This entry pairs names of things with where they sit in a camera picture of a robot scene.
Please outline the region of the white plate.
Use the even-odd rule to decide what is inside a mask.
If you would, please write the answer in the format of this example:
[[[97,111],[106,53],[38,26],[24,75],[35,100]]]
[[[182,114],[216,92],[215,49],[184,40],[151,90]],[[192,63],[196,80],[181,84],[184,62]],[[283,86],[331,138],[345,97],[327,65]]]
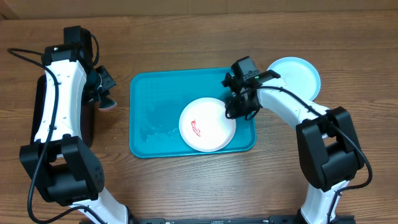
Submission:
[[[179,131],[184,142],[194,150],[215,152],[231,142],[236,132],[236,121],[226,117],[223,101],[199,98],[183,109]]]

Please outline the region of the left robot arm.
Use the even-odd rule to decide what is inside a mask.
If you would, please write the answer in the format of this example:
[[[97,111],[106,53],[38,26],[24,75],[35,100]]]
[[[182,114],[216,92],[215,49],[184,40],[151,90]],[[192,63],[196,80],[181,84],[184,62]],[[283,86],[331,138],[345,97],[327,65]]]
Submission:
[[[91,151],[93,106],[108,95],[114,82],[103,68],[95,68],[92,44],[71,42],[47,47],[38,64],[45,70],[37,85],[34,124],[29,145],[19,159],[31,178],[27,212],[33,213],[34,191],[46,202],[68,209],[51,223],[78,210],[92,223],[135,223],[127,206],[104,186],[104,170]]]

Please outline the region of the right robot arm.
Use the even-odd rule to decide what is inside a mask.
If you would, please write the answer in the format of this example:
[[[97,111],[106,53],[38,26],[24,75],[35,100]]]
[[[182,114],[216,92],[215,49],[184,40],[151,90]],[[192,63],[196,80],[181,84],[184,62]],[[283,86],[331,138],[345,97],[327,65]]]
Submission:
[[[342,107],[331,110],[302,99],[272,70],[227,73],[222,84],[232,92],[225,99],[228,119],[250,120],[265,108],[296,132],[300,167],[309,183],[307,197],[297,216],[270,218],[269,223],[354,223],[354,217],[335,213],[342,192],[352,189],[350,180],[369,164],[350,114]]]

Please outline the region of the light blue plate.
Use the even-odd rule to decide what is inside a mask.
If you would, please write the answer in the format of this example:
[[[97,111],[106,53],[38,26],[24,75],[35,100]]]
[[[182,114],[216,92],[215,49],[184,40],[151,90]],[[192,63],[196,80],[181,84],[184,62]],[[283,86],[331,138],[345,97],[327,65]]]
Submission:
[[[321,78],[317,69],[302,58],[280,58],[267,70],[278,73],[292,91],[310,101],[313,101],[320,92]]]

